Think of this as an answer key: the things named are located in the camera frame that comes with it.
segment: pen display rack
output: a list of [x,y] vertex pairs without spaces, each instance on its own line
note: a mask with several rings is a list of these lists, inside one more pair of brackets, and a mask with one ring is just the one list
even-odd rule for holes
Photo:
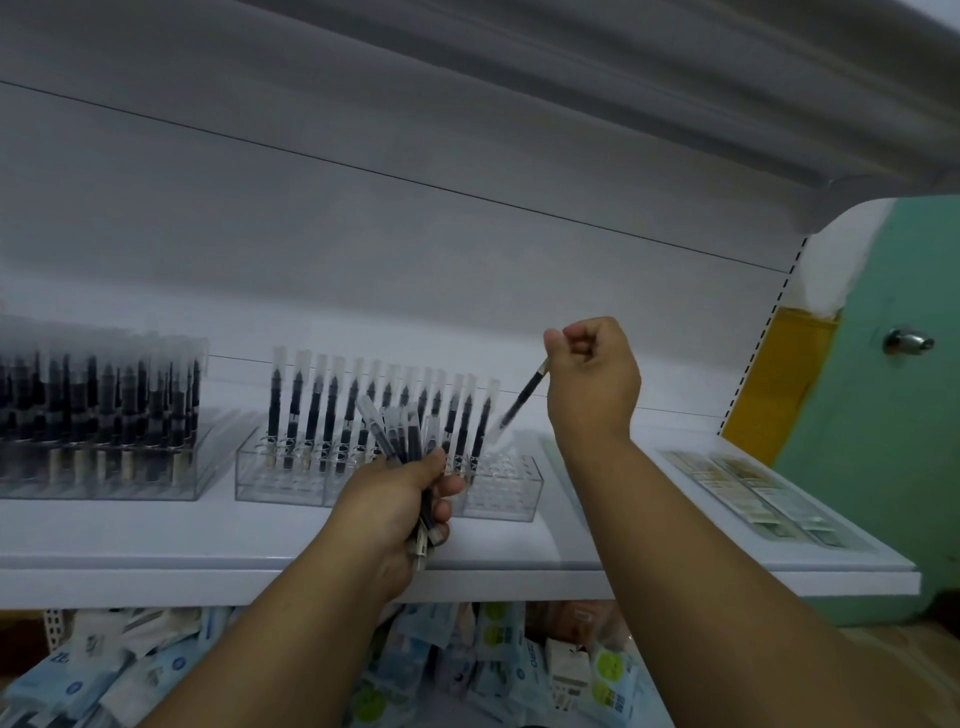
[[0,316],[0,497],[194,500],[206,342]]
[[[278,445],[268,439],[265,428],[259,429],[237,451],[237,499],[332,507],[350,476],[373,455],[359,449],[338,453],[331,445]],[[490,453],[468,467],[450,455],[446,471],[459,473],[468,484],[463,493],[449,499],[455,517],[534,519],[543,476],[530,455]]]
[[[468,484],[451,499],[454,516],[533,520],[543,487],[537,463],[522,453],[484,450],[498,381],[482,389],[476,376],[455,375],[448,386],[443,370],[426,368],[421,377],[417,367],[391,364],[381,376],[379,360],[367,369],[362,358],[354,359],[347,371],[342,356],[320,354],[314,367],[311,357],[297,353],[292,386],[285,388],[286,350],[275,348],[268,422],[237,451],[238,500],[332,506],[354,471],[380,452],[382,437],[400,462],[434,448],[448,453],[447,472]],[[379,429],[360,415],[358,398],[375,410]],[[308,411],[304,428],[302,409]],[[284,410],[289,417],[281,431]]]
[[102,500],[196,500],[211,480],[202,445],[0,442],[0,497]]

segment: hand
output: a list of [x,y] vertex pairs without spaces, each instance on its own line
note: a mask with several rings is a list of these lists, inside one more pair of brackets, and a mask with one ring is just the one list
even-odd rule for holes
[[341,536],[343,547],[356,549],[369,558],[374,583],[382,600],[400,595],[413,578],[413,561],[406,540],[420,516],[420,494],[433,488],[433,518],[449,537],[452,511],[441,500],[464,489],[459,475],[444,475],[446,453],[436,448],[421,461],[387,468],[377,458],[350,478],[327,521],[327,528]]
[[616,319],[549,328],[543,345],[550,360],[547,411],[564,456],[571,449],[629,441],[640,369]]

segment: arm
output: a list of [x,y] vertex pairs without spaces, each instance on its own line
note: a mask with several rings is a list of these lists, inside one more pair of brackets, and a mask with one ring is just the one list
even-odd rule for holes
[[614,319],[547,331],[548,407],[617,603],[678,728],[922,724],[630,439],[640,375]]
[[[442,453],[357,471],[320,534],[141,726],[339,726],[377,616],[413,576],[404,541],[420,492],[463,487],[443,477]],[[449,504],[434,516],[448,534]]]

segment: person's left hand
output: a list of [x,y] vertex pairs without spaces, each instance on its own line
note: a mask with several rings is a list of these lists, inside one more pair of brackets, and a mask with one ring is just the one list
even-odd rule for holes
[[421,461],[387,468],[379,457],[348,481],[327,521],[353,547],[373,559],[375,580],[384,602],[395,599],[413,578],[406,540],[420,516],[420,494],[433,488],[433,518],[449,537],[450,504],[441,500],[464,489],[459,475],[444,475],[446,453],[436,448]]

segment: door knob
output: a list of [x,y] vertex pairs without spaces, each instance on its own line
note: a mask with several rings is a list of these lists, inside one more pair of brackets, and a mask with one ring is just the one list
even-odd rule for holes
[[911,327],[895,327],[883,338],[883,353],[918,356],[933,349],[936,340]]

